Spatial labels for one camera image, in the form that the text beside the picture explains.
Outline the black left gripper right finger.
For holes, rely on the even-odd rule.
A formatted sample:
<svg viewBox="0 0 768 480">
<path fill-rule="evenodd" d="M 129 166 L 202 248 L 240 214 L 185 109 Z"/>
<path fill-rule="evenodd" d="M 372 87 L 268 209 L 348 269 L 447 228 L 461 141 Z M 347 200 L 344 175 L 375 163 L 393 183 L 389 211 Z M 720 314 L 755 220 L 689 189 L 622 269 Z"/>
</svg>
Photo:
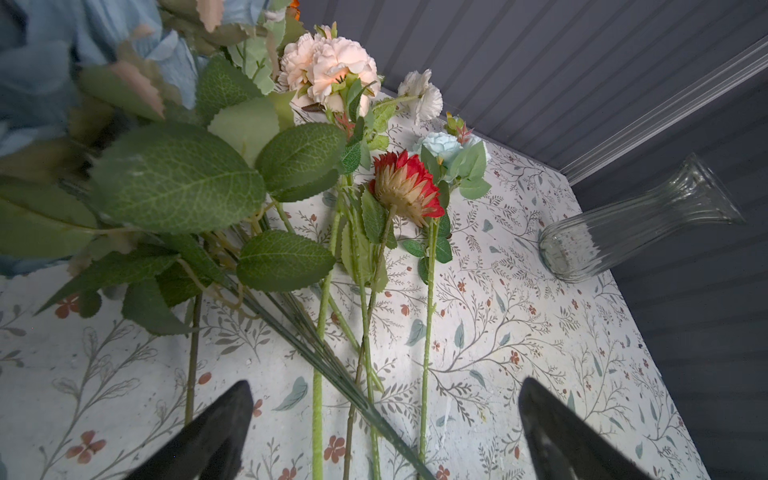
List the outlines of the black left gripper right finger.
<svg viewBox="0 0 768 480">
<path fill-rule="evenodd" d="M 522 382 L 518 409 L 538 479 L 650 479 L 536 379 Z"/>
</svg>

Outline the red sunflower stem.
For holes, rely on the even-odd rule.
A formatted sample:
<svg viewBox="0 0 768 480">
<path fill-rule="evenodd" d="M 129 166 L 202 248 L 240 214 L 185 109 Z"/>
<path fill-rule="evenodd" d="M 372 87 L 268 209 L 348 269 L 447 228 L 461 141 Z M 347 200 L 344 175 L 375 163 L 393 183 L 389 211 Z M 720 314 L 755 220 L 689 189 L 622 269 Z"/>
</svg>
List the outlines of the red sunflower stem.
<svg viewBox="0 0 768 480">
<path fill-rule="evenodd" d="M 376 200 L 387 209 L 385 226 L 389 227 L 396 216 L 412 221 L 426 231 L 426 285 L 427 313 L 422 355 L 421 407 L 418 436 L 418 457 L 426 460 L 427 436 L 429 429 L 429 364 L 432 318 L 436 309 L 435 263 L 439 225 L 445 215 L 440 203 L 440 192 L 434 176 L 417 155 L 403 150 L 399 153 L 385 153 L 374 160 L 374 179 L 369 189 Z"/>
</svg>

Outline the peach pink rose stem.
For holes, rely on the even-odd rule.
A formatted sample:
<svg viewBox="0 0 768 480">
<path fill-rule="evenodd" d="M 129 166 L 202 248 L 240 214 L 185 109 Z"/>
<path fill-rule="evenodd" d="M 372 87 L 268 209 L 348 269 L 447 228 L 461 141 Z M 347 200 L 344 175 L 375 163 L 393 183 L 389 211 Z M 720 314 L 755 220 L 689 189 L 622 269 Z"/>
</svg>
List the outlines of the peach pink rose stem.
<svg viewBox="0 0 768 480">
<path fill-rule="evenodd" d="M 360 103 L 375 96 L 379 77 L 375 61 L 357 41 L 339 37 L 337 25 L 316 27 L 288 44 L 281 60 L 279 81 L 295 92 L 293 102 L 302 108 L 323 107 L 329 122 L 340 127 L 347 141 L 356 138 Z M 329 318 L 331 272 L 322 281 L 317 333 L 325 338 Z M 312 384 L 312 479 L 323 477 L 323 375 L 314 371 Z"/>
</svg>

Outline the pale blue hydrangea stem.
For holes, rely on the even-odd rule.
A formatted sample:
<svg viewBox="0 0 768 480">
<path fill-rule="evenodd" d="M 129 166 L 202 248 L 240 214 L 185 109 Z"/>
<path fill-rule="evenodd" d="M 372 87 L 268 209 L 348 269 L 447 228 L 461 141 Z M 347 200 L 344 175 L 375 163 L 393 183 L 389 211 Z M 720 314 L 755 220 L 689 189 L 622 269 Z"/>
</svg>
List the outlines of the pale blue hydrangea stem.
<svg viewBox="0 0 768 480">
<path fill-rule="evenodd" d="M 200 62 L 168 1 L 1 5 L 1 273 L 84 254 L 111 224 L 93 173 L 119 137 L 193 111 Z"/>
</svg>

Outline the light blue flower stem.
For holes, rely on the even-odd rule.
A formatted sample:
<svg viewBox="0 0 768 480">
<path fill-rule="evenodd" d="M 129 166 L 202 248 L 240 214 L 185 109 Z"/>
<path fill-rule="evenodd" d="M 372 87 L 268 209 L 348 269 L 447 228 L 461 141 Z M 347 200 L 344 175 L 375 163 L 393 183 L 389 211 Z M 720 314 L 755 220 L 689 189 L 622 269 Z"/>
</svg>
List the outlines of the light blue flower stem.
<svg viewBox="0 0 768 480">
<path fill-rule="evenodd" d="M 457 192 L 465 200 L 477 200 L 491 189 L 485 179 L 489 153 L 485 142 L 473 133 L 461 117 L 447 114 L 443 130 L 430 132 L 410 145 L 410 154 L 416 154 L 434 177 L 438 187 L 440 205 L 445 211 L 439 221 L 437 233 L 428 226 L 424 233 L 425 252 L 421 255 L 418 269 L 421 280 L 427 284 L 430 245 L 437 236 L 435 262 L 446 264 L 453 259 L 450 245 L 451 220 L 448 206 L 452 194 Z"/>
</svg>

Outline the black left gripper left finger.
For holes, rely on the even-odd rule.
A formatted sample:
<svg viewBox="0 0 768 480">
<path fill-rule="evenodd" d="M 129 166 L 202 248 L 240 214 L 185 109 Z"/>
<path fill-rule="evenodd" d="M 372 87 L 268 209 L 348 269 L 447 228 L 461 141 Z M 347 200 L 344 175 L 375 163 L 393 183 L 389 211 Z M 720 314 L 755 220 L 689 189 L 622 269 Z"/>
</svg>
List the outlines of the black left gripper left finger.
<svg viewBox="0 0 768 480">
<path fill-rule="evenodd" d="M 233 479 L 254 407 L 240 380 L 128 475 L 130 479 Z"/>
</svg>

